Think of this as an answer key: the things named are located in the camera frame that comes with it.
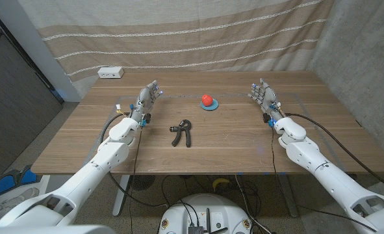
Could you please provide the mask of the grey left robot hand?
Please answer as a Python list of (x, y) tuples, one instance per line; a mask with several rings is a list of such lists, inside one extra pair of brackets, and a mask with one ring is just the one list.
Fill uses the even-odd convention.
[(145, 115), (152, 111), (156, 99), (159, 98), (162, 93), (163, 91), (158, 88), (157, 80), (149, 83), (141, 89), (129, 117), (139, 122)]

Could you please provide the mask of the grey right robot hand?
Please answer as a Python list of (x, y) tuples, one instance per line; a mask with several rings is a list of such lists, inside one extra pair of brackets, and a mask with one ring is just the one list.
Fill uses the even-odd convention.
[(262, 112), (267, 114), (271, 120), (280, 120), (286, 117), (281, 110), (281, 103), (277, 100), (276, 93), (262, 78), (259, 79), (259, 84), (253, 83), (251, 85), (251, 92), (248, 96), (260, 106)]

